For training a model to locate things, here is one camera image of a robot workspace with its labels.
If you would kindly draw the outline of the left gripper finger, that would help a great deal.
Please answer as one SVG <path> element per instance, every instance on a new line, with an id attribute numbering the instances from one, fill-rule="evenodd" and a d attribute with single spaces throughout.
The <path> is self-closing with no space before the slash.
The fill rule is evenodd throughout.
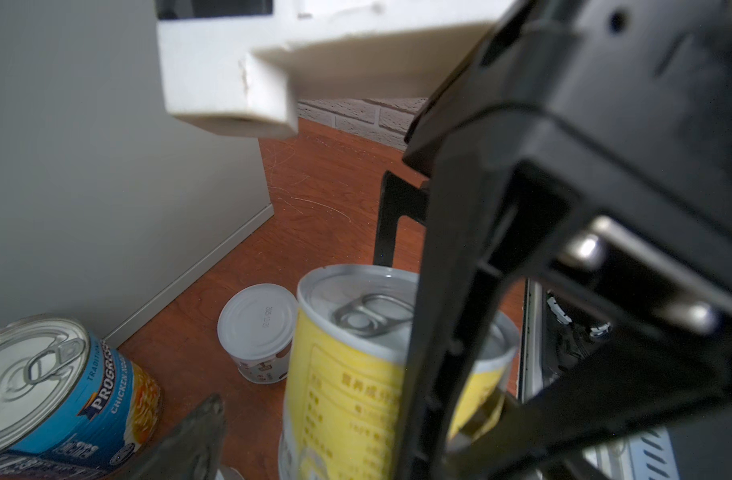
<path id="1" fill-rule="evenodd" d="M 225 403 L 212 394 L 117 479 L 215 479 L 227 433 Z"/>

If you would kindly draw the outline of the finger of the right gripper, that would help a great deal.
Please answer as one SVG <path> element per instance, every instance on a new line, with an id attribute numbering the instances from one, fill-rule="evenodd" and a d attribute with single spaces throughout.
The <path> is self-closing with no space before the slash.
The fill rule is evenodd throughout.
<path id="1" fill-rule="evenodd" d="M 530 164 L 508 171 L 473 166 L 435 171 L 430 183 L 416 319 L 404 377 L 396 479 L 516 479 L 533 470 L 573 479 L 576 456 L 548 455 L 534 433 L 528 446 L 506 452 L 490 431 L 445 455 L 446 437 L 464 384 L 502 297 L 520 277 L 540 271 L 555 222 L 546 207 L 565 211 L 553 184 Z"/>
<path id="2" fill-rule="evenodd" d="M 416 187 L 391 171 L 381 183 L 373 264 L 392 267 L 399 221 L 407 217 L 424 226 L 429 203 L 429 182 Z"/>

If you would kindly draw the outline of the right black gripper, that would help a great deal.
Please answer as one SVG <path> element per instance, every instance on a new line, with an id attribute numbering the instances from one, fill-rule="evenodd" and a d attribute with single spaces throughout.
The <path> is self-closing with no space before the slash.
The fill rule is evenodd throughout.
<path id="1" fill-rule="evenodd" d="M 577 463 L 732 406 L 732 1 L 519 3 L 430 97 L 404 160 L 430 183 L 532 165 L 566 209 L 544 208 L 551 257 L 518 279 L 613 325 L 475 442 L 534 433 Z"/>

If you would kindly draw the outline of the yellow labelled can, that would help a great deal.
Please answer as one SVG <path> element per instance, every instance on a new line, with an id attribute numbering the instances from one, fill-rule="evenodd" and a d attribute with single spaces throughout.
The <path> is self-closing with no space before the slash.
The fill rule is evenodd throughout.
<path id="1" fill-rule="evenodd" d="M 300 280 L 280 478 L 388 478 L 418 280 L 357 264 Z"/>

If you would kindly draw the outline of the white can right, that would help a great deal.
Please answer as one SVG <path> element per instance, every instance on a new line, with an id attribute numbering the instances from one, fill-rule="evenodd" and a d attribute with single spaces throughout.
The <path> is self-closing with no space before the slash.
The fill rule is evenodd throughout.
<path id="1" fill-rule="evenodd" d="M 286 378 L 297 321 L 297 300 L 270 283 L 241 290 L 223 308 L 217 335 L 241 375 L 255 384 Z"/>

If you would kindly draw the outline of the blue soup can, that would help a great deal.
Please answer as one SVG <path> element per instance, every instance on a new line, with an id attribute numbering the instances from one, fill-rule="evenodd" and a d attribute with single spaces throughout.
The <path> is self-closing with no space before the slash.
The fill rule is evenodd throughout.
<path id="1" fill-rule="evenodd" d="M 159 383 L 81 323 L 0 329 L 0 478 L 102 479 L 149 442 Z"/>

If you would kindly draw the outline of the grey metal cabinet box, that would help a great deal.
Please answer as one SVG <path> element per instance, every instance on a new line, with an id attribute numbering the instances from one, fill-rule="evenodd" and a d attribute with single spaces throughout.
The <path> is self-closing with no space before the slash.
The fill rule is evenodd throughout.
<path id="1" fill-rule="evenodd" d="M 150 1 L 0 1 L 0 328 L 119 345 L 273 216 L 260 147 L 164 107 Z"/>

